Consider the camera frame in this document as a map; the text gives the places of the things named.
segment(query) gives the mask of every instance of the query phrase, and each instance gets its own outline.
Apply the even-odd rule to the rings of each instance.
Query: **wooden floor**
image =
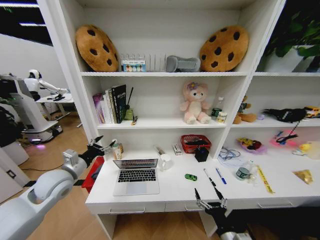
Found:
[[[73,149],[78,153],[86,150],[87,138],[78,115],[72,113],[59,121],[63,133],[51,142],[26,148],[29,160],[20,165],[22,169],[52,169],[63,163],[62,152]],[[82,174],[84,179],[89,169]],[[37,180],[43,171],[24,171],[31,180]],[[94,216],[85,206],[88,193],[80,186],[59,201],[45,216],[40,226],[28,240],[106,240],[107,237]],[[257,240],[279,240],[269,229],[250,226]],[[218,240],[215,234],[207,238],[198,213],[146,213],[119,215],[114,240]]]

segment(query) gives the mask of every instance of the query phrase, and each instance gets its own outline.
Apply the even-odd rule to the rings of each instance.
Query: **drawer handle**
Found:
[[[185,208],[185,210],[186,210],[187,212],[199,212],[199,211],[202,211],[201,208],[189,209],[189,208],[187,208],[187,205],[186,205],[186,204],[184,205],[184,208]]]
[[[262,206],[260,203],[258,203],[259,208],[261,209],[281,209],[281,208],[291,208],[294,207],[294,205],[289,201],[287,204],[284,205],[268,205],[268,206]]]
[[[110,208],[109,214],[143,214],[146,211],[146,207],[141,211],[112,211]]]

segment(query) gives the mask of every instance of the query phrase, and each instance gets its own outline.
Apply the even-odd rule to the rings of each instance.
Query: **white mug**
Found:
[[[174,162],[171,160],[169,154],[162,154],[160,155],[158,167],[161,171],[168,170],[173,166]]]

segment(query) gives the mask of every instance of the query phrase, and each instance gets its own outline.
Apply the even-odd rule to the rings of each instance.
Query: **white desk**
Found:
[[[153,149],[148,151],[132,151],[124,146],[123,159],[156,158]],[[173,151],[165,149],[174,161],[174,166],[164,172],[158,170],[160,194],[113,196],[118,168],[111,156],[105,156],[106,162],[101,168],[95,184],[85,202],[92,214],[95,214],[111,239],[114,232],[116,215],[125,213],[152,213],[200,211],[196,206],[196,188],[202,200],[208,202],[218,201],[218,197],[209,182],[203,169],[207,168],[212,180],[227,201],[228,213],[234,209],[254,208],[285,208],[320,203],[320,160],[293,155],[288,149],[268,150],[266,155],[252,155],[241,151],[243,157],[253,159],[259,164],[267,178],[274,194],[268,193],[260,176],[258,186],[247,181],[239,181],[235,177],[236,169],[221,166],[217,159],[208,157],[206,162],[197,162],[192,154],[175,156]],[[216,173],[219,167],[227,182],[224,185]],[[310,185],[304,183],[292,171],[310,169],[314,182]],[[196,175],[197,181],[185,179],[185,174]],[[208,236],[216,228],[211,216],[200,212],[200,217]]]
[[[64,107],[63,107],[63,104],[73,104],[75,101],[71,95],[71,93],[65,93],[63,94],[64,96],[64,99],[61,99],[59,101],[54,101],[55,97],[58,96],[58,94],[55,94],[55,95],[50,95],[50,96],[44,96],[42,98],[40,98],[39,100],[36,101],[36,103],[39,103],[41,104],[42,106],[42,109],[43,111],[45,112],[48,120],[50,121],[51,120],[51,115],[46,107],[46,103],[51,103],[51,104],[57,104],[61,113],[62,113],[62,116],[57,118],[56,120],[60,120],[62,118],[64,118],[65,116],[69,115],[70,112],[66,112]]]

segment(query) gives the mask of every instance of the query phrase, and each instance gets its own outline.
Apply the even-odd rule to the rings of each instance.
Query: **black book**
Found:
[[[126,91],[127,86],[117,85],[111,88],[115,109],[116,123],[120,124],[126,115]]]

